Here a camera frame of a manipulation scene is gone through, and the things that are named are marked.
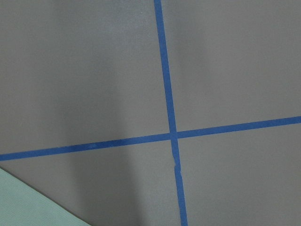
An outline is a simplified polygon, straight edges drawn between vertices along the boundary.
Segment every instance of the light green cloth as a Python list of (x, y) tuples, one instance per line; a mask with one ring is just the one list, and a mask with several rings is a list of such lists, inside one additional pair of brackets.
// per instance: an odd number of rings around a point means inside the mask
[(89, 226), (0, 169), (0, 226)]

